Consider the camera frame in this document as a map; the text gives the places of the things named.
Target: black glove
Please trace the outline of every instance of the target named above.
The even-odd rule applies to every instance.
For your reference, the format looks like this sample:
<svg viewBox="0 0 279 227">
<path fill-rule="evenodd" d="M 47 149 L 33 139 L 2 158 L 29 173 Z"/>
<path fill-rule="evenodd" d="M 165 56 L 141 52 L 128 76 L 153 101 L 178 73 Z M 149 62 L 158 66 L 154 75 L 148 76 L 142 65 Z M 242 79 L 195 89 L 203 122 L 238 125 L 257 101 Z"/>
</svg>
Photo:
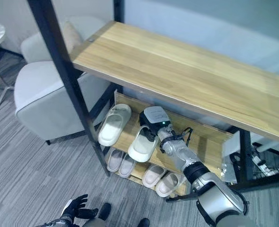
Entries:
<svg viewBox="0 0 279 227">
<path fill-rule="evenodd" d="M 81 195 L 77 197 L 75 200 L 73 200 L 69 206 L 64 210 L 61 218 L 64 216 L 68 216 L 71 218 L 72 223 L 74 221 L 74 218 L 82 218 L 82 219 L 92 219 L 94 218 L 97 213 L 98 209 L 90 210 L 90 209 L 81 209 L 82 207 L 85 207 L 85 203 L 87 202 L 88 194 Z"/>
</svg>

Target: wooden shelf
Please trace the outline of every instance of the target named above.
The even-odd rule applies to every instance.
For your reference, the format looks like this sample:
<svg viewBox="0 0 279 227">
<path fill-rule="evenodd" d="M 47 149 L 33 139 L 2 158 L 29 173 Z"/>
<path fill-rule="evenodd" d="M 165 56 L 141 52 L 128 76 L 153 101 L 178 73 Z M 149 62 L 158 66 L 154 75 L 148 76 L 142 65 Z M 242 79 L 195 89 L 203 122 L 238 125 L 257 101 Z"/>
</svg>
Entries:
<svg viewBox="0 0 279 227">
<path fill-rule="evenodd" d="M 132 109 L 130 120 L 118 141 L 113 145 L 113 147 L 127 153 L 130 144 L 134 141 L 135 135 L 140 128 L 139 113 L 150 105 L 120 93 L 117 93 L 115 98 L 117 104 L 125 103 Z M 167 110 L 166 113 L 170 117 L 177 133 L 182 132 L 186 127 L 193 128 L 189 147 L 197 153 L 198 157 L 210 171 L 220 177 L 222 143 L 229 139 L 231 134 L 205 126 Z M 175 168 L 172 160 L 166 154 L 161 153 L 159 146 L 157 146 L 148 162 L 162 166 L 170 171 L 181 173 Z"/>
<path fill-rule="evenodd" d="M 149 167 L 149 163 L 137 163 L 136 166 L 134 167 L 131 175 L 127 178 L 128 180 L 131 180 L 135 183 L 138 183 L 140 185 L 143 185 L 142 183 L 142 178 L 143 175 L 145 173 L 145 171 L 147 170 L 147 168 Z M 178 194 L 178 195 L 186 195 L 187 194 L 187 186 L 189 184 L 187 182 L 183 183 L 175 192 L 174 194 Z"/>
<path fill-rule="evenodd" d="M 279 141 L 278 75 L 117 22 L 89 40 L 75 68 Z"/>
</svg>

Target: gray carpet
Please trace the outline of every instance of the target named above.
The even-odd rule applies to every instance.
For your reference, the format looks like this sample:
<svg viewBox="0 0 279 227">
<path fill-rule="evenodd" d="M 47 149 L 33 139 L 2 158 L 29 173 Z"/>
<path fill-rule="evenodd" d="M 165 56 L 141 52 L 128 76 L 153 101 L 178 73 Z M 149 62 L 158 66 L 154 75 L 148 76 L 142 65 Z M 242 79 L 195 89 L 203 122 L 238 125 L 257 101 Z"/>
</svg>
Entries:
<svg viewBox="0 0 279 227">
<path fill-rule="evenodd" d="M 0 73 L 13 84 L 25 62 L 5 54 Z M 35 226 L 58 218 L 68 199 L 89 194 L 87 208 L 112 204 L 110 227 L 206 227 L 194 201 L 166 203 L 150 189 L 112 174 L 106 177 L 86 136 L 67 136 L 48 146 L 14 116 L 13 93 L 0 106 L 0 226 Z M 279 187 L 247 192 L 249 217 L 279 227 Z"/>
</svg>

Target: person's foot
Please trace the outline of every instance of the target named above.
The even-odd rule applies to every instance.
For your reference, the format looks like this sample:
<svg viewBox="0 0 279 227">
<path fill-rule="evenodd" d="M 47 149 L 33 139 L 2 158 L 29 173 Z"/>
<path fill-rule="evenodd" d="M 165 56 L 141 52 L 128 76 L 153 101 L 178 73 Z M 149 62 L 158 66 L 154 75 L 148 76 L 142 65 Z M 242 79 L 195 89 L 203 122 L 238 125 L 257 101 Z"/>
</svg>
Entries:
<svg viewBox="0 0 279 227">
<path fill-rule="evenodd" d="M 111 211 L 110 203 L 104 203 L 101 208 L 100 215 L 98 216 L 98 218 L 106 221 L 106 219 L 108 218 L 108 216 L 110 214 L 110 211 Z"/>
<path fill-rule="evenodd" d="M 149 226 L 150 226 L 150 221 L 148 218 L 143 218 L 138 224 L 138 227 L 149 227 Z"/>
</svg>

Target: slipper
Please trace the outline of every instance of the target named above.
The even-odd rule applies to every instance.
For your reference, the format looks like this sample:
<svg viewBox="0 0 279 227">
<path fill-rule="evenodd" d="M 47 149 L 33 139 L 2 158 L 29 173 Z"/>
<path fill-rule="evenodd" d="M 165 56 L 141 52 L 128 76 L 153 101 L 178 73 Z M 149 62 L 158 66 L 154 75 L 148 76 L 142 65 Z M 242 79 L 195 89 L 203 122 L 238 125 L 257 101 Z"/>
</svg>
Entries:
<svg viewBox="0 0 279 227">
<path fill-rule="evenodd" d="M 115 144 L 126 123 L 131 117 L 131 108 L 126 104 L 117 104 L 111 108 L 98 135 L 98 142 L 106 147 Z"/>
<path fill-rule="evenodd" d="M 153 142 L 150 142 L 145 136 L 144 129 L 149 129 L 149 127 L 146 125 L 141 126 L 134 141 L 128 148 L 130 157 L 138 162 L 147 162 L 158 143 L 157 136 Z"/>
<path fill-rule="evenodd" d="M 182 183 L 186 177 L 169 172 L 163 179 L 158 182 L 155 191 L 160 197 L 167 197 L 173 193 Z"/>
<path fill-rule="evenodd" d="M 119 170 L 124 154 L 125 153 L 123 151 L 117 149 L 109 151 L 107 169 L 110 172 L 116 172 Z"/>
<path fill-rule="evenodd" d="M 144 173 L 142 178 L 143 185 L 152 188 L 158 183 L 162 176 L 166 173 L 166 169 L 157 165 L 151 165 Z"/>
<path fill-rule="evenodd" d="M 125 155 L 119 169 L 119 175 L 123 178 L 127 178 L 128 176 L 130 176 L 135 165 L 136 165 L 136 161 L 133 160 L 129 155 Z"/>
</svg>

